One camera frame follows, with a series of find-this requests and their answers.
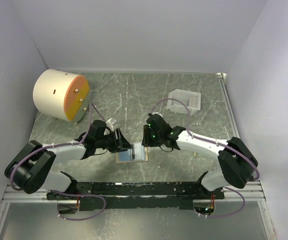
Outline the beige leather card holder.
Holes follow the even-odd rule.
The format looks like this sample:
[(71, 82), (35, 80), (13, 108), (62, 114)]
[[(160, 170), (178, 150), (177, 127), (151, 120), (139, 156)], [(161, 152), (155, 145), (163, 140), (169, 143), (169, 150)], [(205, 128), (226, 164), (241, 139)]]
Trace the beige leather card holder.
[(116, 163), (134, 163), (148, 161), (148, 148), (144, 147), (142, 143), (135, 142), (132, 148), (127, 151), (121, 151), (115, 154)]

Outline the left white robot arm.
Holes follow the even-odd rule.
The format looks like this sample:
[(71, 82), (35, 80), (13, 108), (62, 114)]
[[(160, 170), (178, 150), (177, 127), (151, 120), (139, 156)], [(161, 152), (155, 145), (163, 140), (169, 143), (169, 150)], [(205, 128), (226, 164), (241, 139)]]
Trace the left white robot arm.
[(111, 130), (107, 123), (95, 120), (88, 131), (71, 142), (41, 144), (29, 141), (4, 170), (14, 190), (32, 194), (44, 188), (58, 191), (70, 200), (77, 194), (77, 180), (63, 171), (51, 173), (54, 163), (83, 160), (95, 155), (97, 149), (110, 153), (126, 152), (132, 144), (126, 140), (120, 129)]

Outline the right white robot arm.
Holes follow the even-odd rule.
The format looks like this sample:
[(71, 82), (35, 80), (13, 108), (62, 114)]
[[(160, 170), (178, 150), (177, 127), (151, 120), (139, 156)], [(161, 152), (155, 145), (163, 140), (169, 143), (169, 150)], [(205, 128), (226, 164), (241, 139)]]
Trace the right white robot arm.
[(150, 113), (143, 129), (142, 145), (171, 150), (186, 150), (218, 161), (213, 171), (208, 171), (198, 179), (196, 194), (208, 198), (214, 190), (225, 186), (243, 189), (253, 174), (258, 161), (238, 137), (230, 140), (215, 139), (190, 132), (188, 129), (171, 127), (158, 113)]

